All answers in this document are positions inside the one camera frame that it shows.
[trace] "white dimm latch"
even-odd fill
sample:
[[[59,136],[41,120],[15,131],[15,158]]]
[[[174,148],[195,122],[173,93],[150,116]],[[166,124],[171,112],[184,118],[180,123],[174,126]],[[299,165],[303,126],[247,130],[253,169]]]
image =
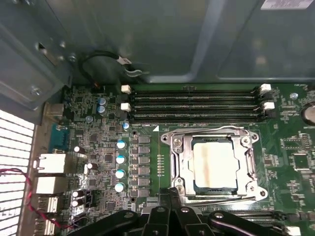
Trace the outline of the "white dimm latch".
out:
[[[122,92],[131,94],[131,87],[129,85],[122,85]]]
[[[126,112],[130,112],[131,111],[131,106],[130,106],[130,104],[129,103],[122,103],[121,105],[120,105],[120,109],[122,110],[122,111],[126,111]]]
[[[264,108],[265,110],[272,110],[272,109],[275,108],[275,103],[274,103],[274,102],[265,102],[265,103],[263,104],[263,108]]]
[[[271,90],[271,84],[262,84],[260,86],[260,92],[268,92]]]

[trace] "white label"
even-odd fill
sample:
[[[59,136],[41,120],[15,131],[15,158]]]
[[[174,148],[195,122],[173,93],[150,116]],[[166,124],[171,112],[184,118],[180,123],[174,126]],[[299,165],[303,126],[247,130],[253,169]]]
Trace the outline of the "white label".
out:
[[[127,58],[122,58],[121,56],[116,61],[121,65],[132,64]]]
[[[265,0],[262,10],[306,9],[313,0]]]

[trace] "label sticker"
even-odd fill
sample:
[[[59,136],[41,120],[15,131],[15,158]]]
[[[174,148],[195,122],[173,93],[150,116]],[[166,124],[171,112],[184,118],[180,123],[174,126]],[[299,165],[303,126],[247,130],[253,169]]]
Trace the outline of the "label sticker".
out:
[[[261,10],[306,9],[314,0],[265,0]]]

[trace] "black cable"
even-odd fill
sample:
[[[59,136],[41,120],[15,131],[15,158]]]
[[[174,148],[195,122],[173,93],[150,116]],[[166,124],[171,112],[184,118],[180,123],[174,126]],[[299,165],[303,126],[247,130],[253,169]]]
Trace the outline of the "black cable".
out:
[[[85,62],[87,62],[89,59],[92,59],[92,58],[95,58],[95,57],[108,57],[108,58],[112,58],[114,60],[118,60],[120,58],[120,56],[115,54],[115,53],[108,52],[108,51],[95,50],[94,52],[79,58],[79,60],[78,60],[78,67],[79,67],[80,73],[82,74],[82,76],[84,78],[86,78],[88,81],[90,81],[90,83],[92,85],[94,85],[96,88],[99,88],[99,83],[96,82],[92,78],[92,76],[83,68],[83,64]],[[135,70],[131,64],[125,64],[125,65],[123,65],[123,67],[127,71],[134,71]]]

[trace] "cable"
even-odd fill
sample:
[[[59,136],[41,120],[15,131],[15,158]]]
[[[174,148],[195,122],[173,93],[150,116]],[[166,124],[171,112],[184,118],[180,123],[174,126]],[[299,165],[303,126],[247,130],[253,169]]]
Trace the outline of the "cable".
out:
[[[30,211],[33,211],[35,212],[36,214],[38,214],[39,216],[41,216],[44,220],[49,220],[52,224],[56,225],[58,228],[61,228],[61,229],[68,229],[68,228],[72,228],[73,226],[72,225],[62,225],[60,224],[58,221],[56,220],[52,220],[52,219],[49,219],[43,212],[35,209],[32,205],[31,205],[31,199],[32,199],[32,181],[31,179],[29,178],[29,176],[24,173],[23,171],[21,171],[20,169],[18,168],[11,168],[11,169],[0,169],[0,173],[3,173],[3,172],[8,172],[8,171],[11,171],[11,172],[16,172],[16,173],[21,173],[22,175],[24,175],[25,179],[26,179],[26,182],[29,186],[29,192],[26,196],[27,198],[27,203],[26,205],[28,206],[29,210]]]
[[[86,78],[92,85],[94,85],[96,88],[99,88],[98,82],[96,82],[92,76],[83,68],[83,64],[87,62],[89,59],[95,58],[95,57],[108,57],[116,60],[119,64],[121,64],[125,68],[125,72],[129,77],[137,77],[143,72],[141,70],[136,70],[132,65],[131,61],[128,59],[124,59],[121,56],[108,52],[108,51],[102,51],[102,50],[95,50],[94,52],[87,54],[78,60],[78,67],[79,71],[82,74],[84,78]]]

